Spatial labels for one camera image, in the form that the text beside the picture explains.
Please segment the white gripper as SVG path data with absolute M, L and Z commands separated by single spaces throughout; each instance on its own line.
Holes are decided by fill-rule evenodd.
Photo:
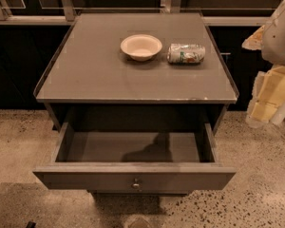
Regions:
M 265 27 L 258 28 L 241 46 L 261 50 L 262 58 L 274 64 L 269 71 L 260 71 L 255 78 L 246 123 L 252 128 L 279 125 L 285 119 L 285 0 Z

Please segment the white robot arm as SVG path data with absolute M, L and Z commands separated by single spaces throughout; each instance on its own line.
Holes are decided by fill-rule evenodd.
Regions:
M 252 128 L 281 124 L 285 119 L 285 0 L 242 47 L 260 50 L 262 58 L 273 65 L 255 78 L 246 123 Z

